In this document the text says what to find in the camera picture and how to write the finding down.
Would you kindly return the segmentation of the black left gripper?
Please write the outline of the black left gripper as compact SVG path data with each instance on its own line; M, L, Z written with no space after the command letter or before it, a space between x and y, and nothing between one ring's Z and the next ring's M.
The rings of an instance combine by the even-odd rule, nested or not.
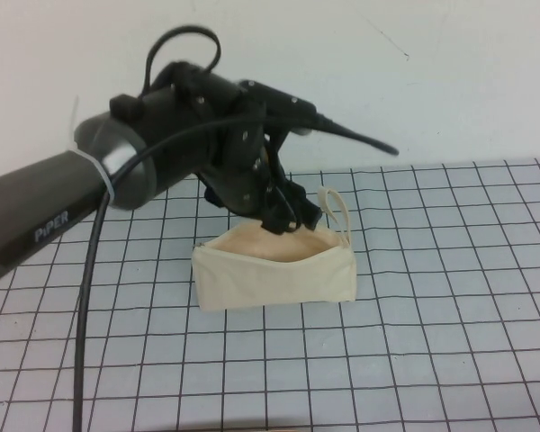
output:
M199 172L206 186L204 197L245 217L261 214L262 228L276 235L295 232L301 225L315 229L321 208L306 190L285 179L278 157L277 138L287 132L263 124L239 124L216 133L219 139L213 160Z

